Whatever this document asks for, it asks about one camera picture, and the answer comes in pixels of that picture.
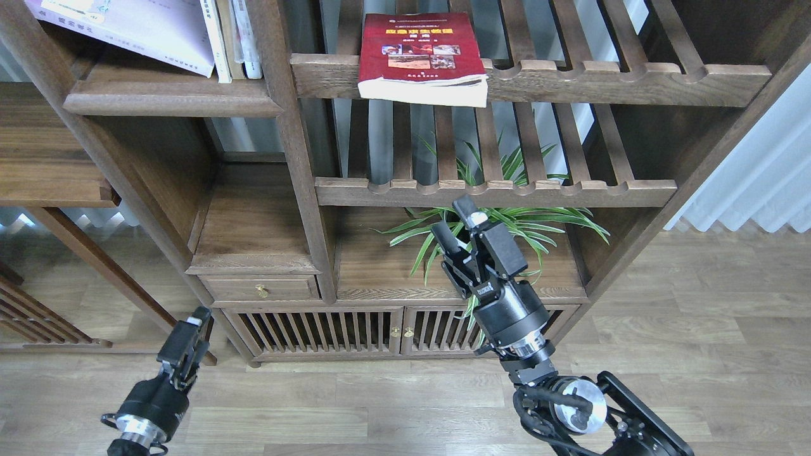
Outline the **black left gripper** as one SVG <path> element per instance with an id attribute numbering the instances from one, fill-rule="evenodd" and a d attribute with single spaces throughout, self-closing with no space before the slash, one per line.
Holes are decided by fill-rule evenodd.
<path id="1" fill-rule="evenodd" d="M 185 321 L 175 324 L 157 355 L 162 372 L 169 376 L 158 375 L 134 385 L 114 415 L 119 430 L 139 434 L 142 444 L 171 441 L 190 401 L 188 393 L 175 388 L 170 379 L 182 380 L 183 390 L 194 385 L 209 347 L 201 334 L 210 318 L 211 309 L 199 307 Z"/>

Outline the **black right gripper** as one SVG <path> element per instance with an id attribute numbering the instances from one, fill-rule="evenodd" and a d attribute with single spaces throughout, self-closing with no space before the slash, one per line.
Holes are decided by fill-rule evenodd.
<path id="1" fill-rule="evenodd" d="M 464 243 L 441 220 L 431 230 L 444 254 L 442 268 L 463 298 L 475 296 L 484 303 L 473 315 L 487 340 L 499 355 L 533 355 L 547 341 L 542 329 L 550 318 L 533 286 L 527 281 L 509 282 L 492 300 L 492 275 L 509 281 L 528 267 L 518 243 L 502 222 L 490 222 L 467 194 L 452 207 L 469 231 L 472 244 Z"/>

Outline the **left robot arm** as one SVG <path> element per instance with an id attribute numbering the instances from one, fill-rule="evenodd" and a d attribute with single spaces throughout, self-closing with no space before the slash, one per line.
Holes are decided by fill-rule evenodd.
<path id="1" fill-rule="evenodd" d="M 118 412 L 104 414 L 101 422 L 122 435 L 111 442 L 109 455 L 148 455 L 151 448 L 168 452 L 170 441 L 190 405 L 188 393 L 197 378 L 209 343 L 202 337 L 211 311 L 199 306 L 185 321 L 175 324 L 156 360 L 162 364 L 151 380 L 137 382 Z"/>

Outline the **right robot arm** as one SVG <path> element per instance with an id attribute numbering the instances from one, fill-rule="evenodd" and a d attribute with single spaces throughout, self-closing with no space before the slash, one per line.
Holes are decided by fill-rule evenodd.
<path id="1" fill-rule="evenodd" d="M 555 347 L 542 330 L 549 312 L 529 282 L 515 277 L 527 261 L 507 228 L 490 222 L 469 196 L 454 202 L 469 231 L 464 243 L 445 222 L 432 228 L 444 253 L 443 270 L 463 298 L 478 301 L 472 314 L 486 336 L 478 354 L 495 352 L 515 392 L 521 426 L 559 455 L 590 455 L 574 436 L 608 425 L 615 437 L 606 455 L 691 455 L 692 448 L 616 376 L 600 372 L 560 376 Z"/>

